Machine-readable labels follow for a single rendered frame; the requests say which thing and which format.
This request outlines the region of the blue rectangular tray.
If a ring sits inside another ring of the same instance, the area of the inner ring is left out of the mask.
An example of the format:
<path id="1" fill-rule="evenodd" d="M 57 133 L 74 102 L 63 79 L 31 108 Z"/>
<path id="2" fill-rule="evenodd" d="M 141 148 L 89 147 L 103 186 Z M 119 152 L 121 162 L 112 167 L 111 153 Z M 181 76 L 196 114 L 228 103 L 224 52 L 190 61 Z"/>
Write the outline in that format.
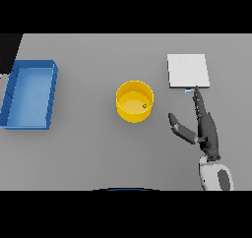
<path id="1" fill-rule="evenodd" d="M 54 60 L 16 60 L 0 108 L 0 128 L 48 130 L 57 73 Z"/>

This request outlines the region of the yellow round bowl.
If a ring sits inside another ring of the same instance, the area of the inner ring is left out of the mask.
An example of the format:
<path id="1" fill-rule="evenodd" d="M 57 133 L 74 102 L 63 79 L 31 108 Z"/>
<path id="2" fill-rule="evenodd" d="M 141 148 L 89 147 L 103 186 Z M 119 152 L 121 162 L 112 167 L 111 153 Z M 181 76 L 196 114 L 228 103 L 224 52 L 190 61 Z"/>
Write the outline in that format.
<path id="1" fill-rule="evenodd" d="M 146 120 L 154 105 L 154 92 L 142 81 L 128 81 L 122 84 L 115 95 L 116 111 L 125 121 L 137 124 Z"/>

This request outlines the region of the flat pale square scale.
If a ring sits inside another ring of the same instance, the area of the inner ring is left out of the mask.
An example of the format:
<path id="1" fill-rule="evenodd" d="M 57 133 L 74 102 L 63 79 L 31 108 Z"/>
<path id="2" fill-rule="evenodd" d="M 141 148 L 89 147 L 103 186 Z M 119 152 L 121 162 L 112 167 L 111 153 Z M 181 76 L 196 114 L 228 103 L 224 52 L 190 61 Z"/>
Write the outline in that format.
<path id="1" fill-rule="evenodd" d="M 168 54 L 167 72 L 171 89 L 208 89 L 210 78 L 204 54 Z"/>

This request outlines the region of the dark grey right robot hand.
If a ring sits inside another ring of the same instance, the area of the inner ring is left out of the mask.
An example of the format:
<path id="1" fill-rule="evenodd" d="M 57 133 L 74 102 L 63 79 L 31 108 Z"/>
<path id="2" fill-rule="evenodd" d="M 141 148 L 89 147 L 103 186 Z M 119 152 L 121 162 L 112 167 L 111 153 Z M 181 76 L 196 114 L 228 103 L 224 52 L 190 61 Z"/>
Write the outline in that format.
<path id="1" fill-rule="evenodd" d="M 198 144 L 200 150 L 207 156 L 207 161 L 221 159 L 219 149 L 219 136 L 216 123 L 210 112 L 206 110 L 204 99 L 198 87 L 195 87 L 192 97 L 195 104 L 198 132 L 195 133 L 182 125 L 172 114 L 168 114 L 171 131 L 182 140 L 191 145 Z"/>

